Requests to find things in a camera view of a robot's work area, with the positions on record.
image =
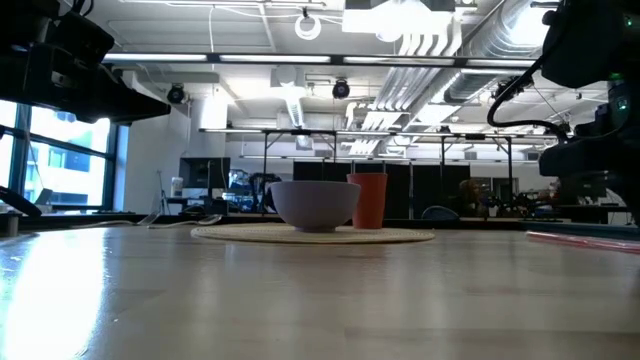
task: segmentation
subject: window frame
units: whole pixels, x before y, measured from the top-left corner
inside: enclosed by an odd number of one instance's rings
[[[31,128],[32,107],[30,105],[16,103],[16,121],[14,127],[5,126],[5,134],[11,135],[13,141],[13,153],[9,171],[9,188],[18,194],[24,195],[24,186],[27,177],[27,160],[29,149],[26,143],[27,131]],[[100,152],[84,146],[56,140],[43,135],[29,132],[31,141],[54,146],[63,150],[70,150],[80,154],[97,156],[105,159],[105,169],[102,189],[101,205],[53,205],[54,210],[113,210],[116,151],[118,146],[118,125],[111,124],[107,137],[107,151]]]

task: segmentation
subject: woven placemat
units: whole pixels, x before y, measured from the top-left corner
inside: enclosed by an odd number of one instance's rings
[[[286,224],[242,224],[200,227],[191,236],[274,244],[388,244],[428,241],[434,234],[408,229],[356,230],[341,226],[333,233],[304,233]]]

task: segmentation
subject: white bowl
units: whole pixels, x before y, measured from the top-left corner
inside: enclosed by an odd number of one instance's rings
[[[287,224],[304,232],[332,232],[353,215],[360,186],[332,181],[271,184],[273,202]]]

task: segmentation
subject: table surface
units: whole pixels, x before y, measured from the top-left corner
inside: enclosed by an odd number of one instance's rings
[[[410,245],[88,229],[0,243],[1,359],[634,359],[640,257],[436,231]]]

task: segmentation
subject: orange cup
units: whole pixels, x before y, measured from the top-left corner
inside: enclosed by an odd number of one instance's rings
[[[387,197],[387,174],[349,174],[347,181],[360,185],[360,199],[353,213],[353,227],[381,229]]]

